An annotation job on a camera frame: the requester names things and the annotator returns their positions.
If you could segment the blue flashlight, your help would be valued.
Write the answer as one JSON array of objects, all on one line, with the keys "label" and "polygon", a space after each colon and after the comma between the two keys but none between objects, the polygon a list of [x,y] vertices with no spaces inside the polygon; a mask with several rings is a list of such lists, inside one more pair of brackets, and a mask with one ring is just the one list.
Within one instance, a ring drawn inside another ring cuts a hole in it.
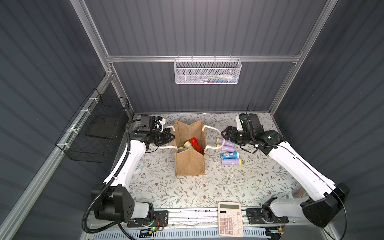
[{"label": "blue flashlight", "polygon": [[222,159],[239,159],[240,155],[238,152],[232,152],[232,153],[221,153]]}]

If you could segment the purple flashlight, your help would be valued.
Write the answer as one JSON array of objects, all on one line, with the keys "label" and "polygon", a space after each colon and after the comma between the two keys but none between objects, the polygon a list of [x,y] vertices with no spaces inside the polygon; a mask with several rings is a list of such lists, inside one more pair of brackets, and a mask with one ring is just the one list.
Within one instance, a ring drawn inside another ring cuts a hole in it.
[{"label": "purple flashlight", "polygon": [[222,165],[229,165],[229,166],[241,166],[242,160],[239,158],[236,159],[221,159]]},{"label": "purple flashlight", "polygon": [[221,148],[218,148],[218,151],[223,153],[233,153],[236,151],[236,149],[232,146],[223,145]]},{"label": "purple flashlight", "polygon": [[217,138],[216,143],[218,147],[221,146],[222,144],[229,147],[235,147],[235,143],[232,143],[231,141],[228,141],[228,140],[224,140],[222,138]]}]

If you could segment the purple flashlight top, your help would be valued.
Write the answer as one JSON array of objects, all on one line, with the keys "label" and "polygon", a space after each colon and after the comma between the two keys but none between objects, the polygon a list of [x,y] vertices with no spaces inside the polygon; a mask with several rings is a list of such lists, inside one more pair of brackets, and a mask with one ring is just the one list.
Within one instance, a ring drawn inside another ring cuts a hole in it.
[{"label": "purple flashlight top", "polygon": [[224,140],[222,138],[217,138],[216,143],[218,147],[221,146],[222,144],[229,147],[235,147],[235,143],[232,143],[231,141],[228,141],[228,140]]}]

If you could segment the red flashlight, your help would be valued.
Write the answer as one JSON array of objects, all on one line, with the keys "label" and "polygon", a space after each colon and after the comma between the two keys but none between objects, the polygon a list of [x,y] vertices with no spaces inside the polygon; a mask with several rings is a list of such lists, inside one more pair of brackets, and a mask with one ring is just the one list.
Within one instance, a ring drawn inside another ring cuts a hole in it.
[{"label": "red flashlight", "polygon": [[191,138],[190,143],[198,153],[202,155],[204,154],[204,150],[200,147],[198,140],[196,138]]}]

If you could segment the brown jute tote bag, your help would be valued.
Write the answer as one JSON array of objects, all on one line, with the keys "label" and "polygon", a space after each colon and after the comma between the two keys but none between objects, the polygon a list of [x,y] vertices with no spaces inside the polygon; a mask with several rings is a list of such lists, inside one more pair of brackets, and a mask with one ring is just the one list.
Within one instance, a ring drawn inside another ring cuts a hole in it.
[{"label": "brown jute tote bag", "polygon": [[[170,148],[175,153],[175,173],[176,176],[202,176],[206,174],[205,156],[209,149],[216,150],[216,147],[210,146],[206,141],[206,131],[211,129],[220,133],[217,128],[205,125],[204,122],[197,121],[193,124],[185,124],[176,121],[172,127],[169,127],[171,134],[175,139],[171,143],[162,148]],[[184,146],[186,142],[190,142],[195,138],[197,144],[202,149],[197,151],[194,147],[191,149],[178,152],[178,148]]]}]

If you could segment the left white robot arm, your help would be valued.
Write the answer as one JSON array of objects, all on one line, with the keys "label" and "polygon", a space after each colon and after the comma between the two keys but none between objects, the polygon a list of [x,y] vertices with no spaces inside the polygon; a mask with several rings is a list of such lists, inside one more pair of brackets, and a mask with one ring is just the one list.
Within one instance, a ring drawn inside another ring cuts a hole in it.
[{"label": "left white robot arm", "polygon": [[140,159],[149,145],[157,148],[175,139],[171,129],[160,132],[135,131],[129,134],[127,145],[115,168],[104,180],[95,185],[91,192],[95,218],[112,222],[127,223],[130,221],[152,222],[154,208],[150,203],[136,202],[129,193],[129,186]]}]

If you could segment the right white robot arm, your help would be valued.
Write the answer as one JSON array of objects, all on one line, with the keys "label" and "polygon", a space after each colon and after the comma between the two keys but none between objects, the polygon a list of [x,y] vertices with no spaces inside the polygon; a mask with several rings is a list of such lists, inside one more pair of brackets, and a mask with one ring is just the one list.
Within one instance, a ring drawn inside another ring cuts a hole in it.
[{"label": "right white robot arm", "polygon": [[324,228],[345,210],[344,203],[350,193],[345,184],[337,185],[317,171],[277,131],[265,131],[257,115],[242,113],[236,122],[237,126],[228,126],[221,132],[224,140],[241,148],[252,145],[262,151],[287,170],[308,194],[296,200],[270,198],[262,205],[265,222],[273,223],[282,217],[306,218]]}]

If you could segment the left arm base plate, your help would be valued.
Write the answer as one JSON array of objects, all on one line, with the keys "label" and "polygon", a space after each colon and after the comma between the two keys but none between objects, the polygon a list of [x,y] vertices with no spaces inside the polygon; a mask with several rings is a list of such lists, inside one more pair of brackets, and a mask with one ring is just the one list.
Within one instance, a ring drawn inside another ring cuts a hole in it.
[{"label": "left arm base plate", "polygon": [[128,228],[166,227],[169,220],[169,211],[152,211],[143,219],[134,219],[127,223]]}]

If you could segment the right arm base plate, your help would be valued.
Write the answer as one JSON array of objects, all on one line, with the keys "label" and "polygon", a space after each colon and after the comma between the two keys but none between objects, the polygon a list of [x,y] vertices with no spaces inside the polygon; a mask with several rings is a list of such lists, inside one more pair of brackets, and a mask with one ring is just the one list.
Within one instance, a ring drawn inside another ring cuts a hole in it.
[{"label": "right arm base plate", "polygon": [[272,212],[268,212],[262,208],[248,208],[246,209],[246,216],[249,224],[287,224],[288,217],[276,217]]}]

